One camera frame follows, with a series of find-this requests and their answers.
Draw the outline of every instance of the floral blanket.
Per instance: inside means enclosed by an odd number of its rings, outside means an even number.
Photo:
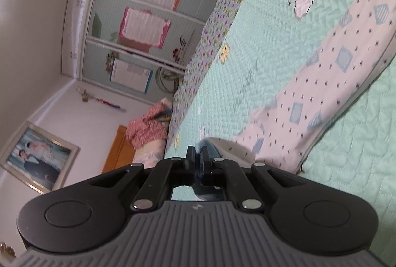
[[[166,148],[171,145],[199,86],[205,77],[223,38],[238,12],[243,0],[217,0],[216,6],[202,31],[194,55],[187,64],[186,74],[173,99],[173,115],[169,125]]]

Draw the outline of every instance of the cable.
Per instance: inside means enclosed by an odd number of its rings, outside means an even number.
[[[183,77],[182,75],[178,75],[175,72],[169,71],[167,69],[163,69],[162,67],[159,67],[155,72],[155,81],[158,87],[163,92],[169,94],[176,93],[177,89],[179,88],[180,78],[182,77]],[[164,81],[169,81],[169,82],[173,81],[173,89],[172,90],[168,89],[165,86]]]

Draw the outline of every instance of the ribbed grip surface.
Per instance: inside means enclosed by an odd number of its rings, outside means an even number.
[[[284,244],[257,214],[231,202],[167,201],[136,214],[119,236],[91,252],[60,256],[34,250],[12,267],[376,267],[369,252],[319,257]]]

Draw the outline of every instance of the pink cloth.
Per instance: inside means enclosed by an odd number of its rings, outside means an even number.
[[[166,140],[168,134],[161,123],[155,120],[155,117],[166,109],[167,107],[159,102],[153,105],[142,117],[131,120],[125,133],[126,140],[135,149],[153,140]]]

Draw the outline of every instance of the leaf decal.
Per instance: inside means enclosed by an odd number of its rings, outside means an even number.
[[[94,21],[92,23],[92,36],[96,38],[100,38],[102,34],[102,22],[97,13],[94,15]]]
[[[112,42],[118,41],[118,32],[112,32],[110,36],[111,36],[110,41]]]

